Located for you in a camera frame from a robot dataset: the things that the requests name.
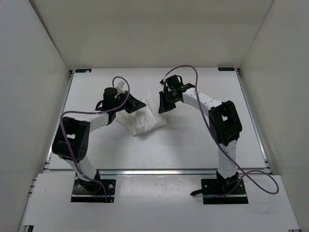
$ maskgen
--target table surface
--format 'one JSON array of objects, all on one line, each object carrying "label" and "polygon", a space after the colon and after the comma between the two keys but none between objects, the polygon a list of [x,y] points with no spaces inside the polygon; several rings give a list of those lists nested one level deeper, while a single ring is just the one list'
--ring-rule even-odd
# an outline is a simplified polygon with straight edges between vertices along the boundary
[{"label": "table surface", "polygon": [[[93,111],[106,87],[115,76],[128,80],[131,93],[139,99],[143,93],[158,96],[159,81],[170,68],[92,69],[75,73],[65,110]],[[237,145],[237,162],[244,168],[264,168],[265,162],[249,111],[235,71],[198,68],[198,89],[221,101],[234,102],[243,131]],[[175,70],[184,83],[195,83],[189,68]],[[165,113],[167,126],[137,136],[116,120],[90,134],[87,156],[97,169],[216,169],[218,148],[203,123],[200,111],[179,102]],[[49,169],[70,169],[52,155]]]},{"label": "table surface", "polygon": [[[247,178],[249,204],[203,205],[199,175],[118,175],[114,203],[71,203],[74,172],[40,174],[23,225],[33,232],[287,232],[299,229],[280,176],[269,195]],[[269,177],[253,178],[268,190]]]}]

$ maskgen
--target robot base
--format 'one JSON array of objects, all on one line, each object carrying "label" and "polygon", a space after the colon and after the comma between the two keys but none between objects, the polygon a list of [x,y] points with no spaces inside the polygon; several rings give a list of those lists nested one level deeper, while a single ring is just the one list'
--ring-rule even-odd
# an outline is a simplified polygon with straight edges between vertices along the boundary
[{"label": "robot base", "polygon": [[238,187],[225,197],[207,198],[213,195],[224,195],[233,189],[234,186],[230,186],[226,191],[222,190],[222,187],[218,183],[217,179],[202,179],[202,193],[203,204],[248,204],[248,198],[246,188],[241,180]]},{"label": "robot base", "polygon": [[107,202],[102,189],[97,188],[97,190],[90,192],[86,190],[80,179],[75,179],[74,186],[72,190],[71,202],[96,202],[96,203],[113,203],[116,180],[113,179],[101,179],[100,182],[104,185],[107,192]]}]

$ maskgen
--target gray wall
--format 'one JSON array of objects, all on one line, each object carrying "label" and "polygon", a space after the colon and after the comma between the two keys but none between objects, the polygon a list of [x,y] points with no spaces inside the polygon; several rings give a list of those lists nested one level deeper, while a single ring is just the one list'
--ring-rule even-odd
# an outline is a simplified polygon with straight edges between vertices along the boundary
[{"label": "gray wall", "polygon": [[70,73],[30,3],[0,0],[0,231],[15,232],[43,169]]},{"label": "gray wall", "polygon": [[30,0],[70,69],[239,67],[272,0]]},{"label": "gray wall", "polygon": [[297,219],[309,231],[309,1],[275,0],[241,79]]}]

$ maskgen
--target purple cable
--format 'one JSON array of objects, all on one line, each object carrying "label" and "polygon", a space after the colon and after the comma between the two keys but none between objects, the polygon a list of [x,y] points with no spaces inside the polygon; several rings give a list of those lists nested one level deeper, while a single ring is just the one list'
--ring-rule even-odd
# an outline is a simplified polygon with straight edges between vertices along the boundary
[{"label": "purple cable", "polygon": [[102,187],[103,190],[104,190],[106,202],[107,202],[107,193],[106,193],[106,189],[105,189],[104,185],[103,185],[101,182],[99,182],[99,181],[97,181],[97,180],[94,180],[94,179],[91,179],[91,178],[89,178],[88,176],[86,176],[86,175],[82,172],[82,170],[79,168],[78,163],[77,163],[77,160],[76,160],[76,158],[75,158],[75,156],[74,156],[74,152],[73,152],[72,147],[71,147],[71,145],[70,145],[69,139],[67,138],[67,133],[66,133],[66,131],[65,131],[65,129],[64,129],[64,125],[63,125],[63,121],[62,121],[62,120],[63,120],[63,116],[64,116],[64,115],[70,114],[70,113],[97,115],[97,114],[103,114],[103,113],[108,113],[108,112],[111,112],[111,111],[114,111],[114,110],[118,110],[119,108],[123,107],[124,104],[126,103],[126,101],[128,100],[129,95],[130,95],[130,85],[129,85],[128,81],[127,81],[126,79],[124,79],[123,77],[121,77],[121,76],[116,76],[116,77],[114,77],[113,80],[112,80],[112,86],[114,86],[114,80],[117,79],[117,78],[120,78],[120,79],[124,80],[125,83],[127,84],[127,94],[126,94],[126,98],[125,98],[124,102],[123,102],[121,105],[119,105],[119,106],[117,106],[117,107],[115,107],[115,108],[113,108],[113,109],[111,109],[111,110],[105,110],[105,111],[102,111],[102,112],[83,112],[83,111],[74,111],[74,110],[70,110],[70,111],[65,111],[65,112],[63,112],[63,113],[61,114],[61,116],[60,116],[60,127],[61,127],[61,131],[62,131],[62,134],[63,134],[63,136],[64,136],[64,140],[66,141],[66,144],[67,144],[67,146],[68,146],[68,149],[69,149],[69,152],[70,152],[70,154],[71,154],[71,157],[72,157],[72,160],[73,160],[73,162],[74,162],[74,165],[75,165],[75,167],[76,167],[76,170],[77,170],[77,171],[80,173],[80,175],[82,175],[85,179],[87,179],[87,180],[89,180],[89,181],[92,181],[92,182],[95,182],[95,183],[101,185],[101,187]]},{"label": "purple cable", "polygon": [[[215,143],[217,144],[218,148],[219,148],[219,149],[223,152],[223,154],[224,154],[230,161],[232,161],[232,162],[237,166],[237,168],[238,168],[239,170],[241,170],[242,173],[243,173],[243,175],[241,176],[241,178],[240,178],[240,179],[238,180],[238,182],[235,184],[234,188],[233,188],[231,191],[229,191],[227,194],[209,196],[209,197],[205,197],[205,198],[225,197],[226,195],[232,193],[232,192],[238,187],[238,185],[240,184],[241,180],[242,180],[245,176],[248,177],[256,186],[258,186],[258,187],[259,187],[261,190],[263,190],[264,192],[266,192],[266,193],[268,193],[268,194],[272,194],[272,195],[277,194],[277,193],[279,192],[279,185],[278,185],[278,183],[276,182],[276,180],[275,180],[271,175],[269,175],[268,173],[263,172],[263,171],[261,171],[261,170],[250,170],[250,171],[245,172],[245,171],[236,163],[236,161],[234,161],[234,160],[223,150],[223,148],[219,145],[219,143],[218,143],[218,142],[216,141],[216,139],[214,138],[214,136],[213,136],[213,134],[212,134],[212,132],[211,132],[211,129],[210,129],[209,125],[208,125],[208,122],[207,122],[207,120],[206,120],[206,118],[205,118],[205,114],[204,114],[204,111],[203,111],[201,102],[200,102],[200,100],[199,100],[198,91],[197,91],[198,74],[197,74],[196,68],[193,67],[193,66],[191,66],[191,65],[180,65],[180,66],[177,66],[177,67],[171,69],[165,76],[167,76],[168,74],[170,74],[170,73],[171,73],[172,71],[174,71],[175,69],[178,69],[178,68],[181,68],[181,67],[189,67],[189,68],[192,68],[192,69],[194,70],[195,75],[196,75],[195,92],[197,93],[197,103],[198,103],[199,109],[200,109],[200,111],[201,111],[201,114],[202,114],[203,120],[204,120],[204,122],[205,122],[205,125],[206,125],[206,127],[207,127],[209,133],[211,134],[212,139],[213,139],[213,140],[215,141]],[[266,190],[265,188],[263,188],[262,186],[260,186],[258,183],[256,183],[256,181],[253,180],[253,179],[249,176],[249,173],[262,173],[262,174],[265,174],[265,175],[269,176],[269,177],[272,179],[272,181],[275,183],[275,185],[276,185],[276,187],[277,187],[277,190],[276,190],[275,192],[270,192],[270,191]]]}]

